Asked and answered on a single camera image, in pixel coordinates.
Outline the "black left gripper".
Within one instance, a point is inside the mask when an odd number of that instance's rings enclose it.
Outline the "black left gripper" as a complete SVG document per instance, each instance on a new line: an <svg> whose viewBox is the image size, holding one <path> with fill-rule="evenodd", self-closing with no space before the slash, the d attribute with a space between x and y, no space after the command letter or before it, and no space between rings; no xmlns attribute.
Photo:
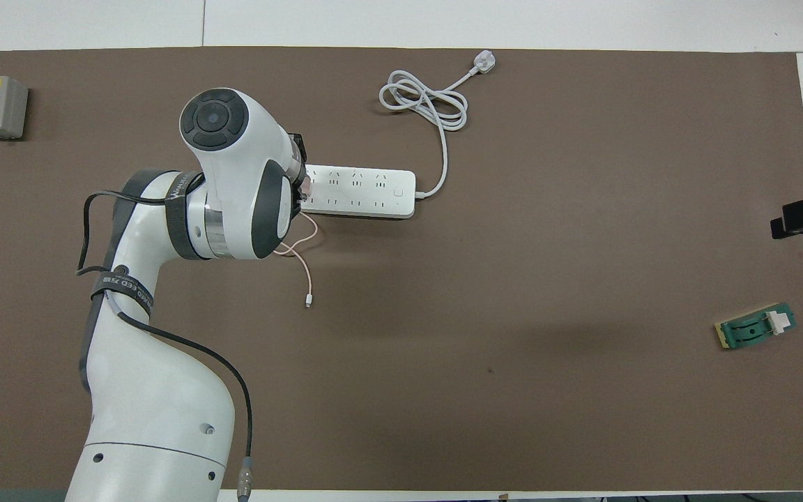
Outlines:
<svg viewBox="0 0 803 502"><path fill-rule="evenodd" d="M306 168L307 154L303 137L297 133L289 133L292 142L292 160L288 167L288 181L293 197L291 218L302 212L302 204L309 198L309 177Z"/></svg>

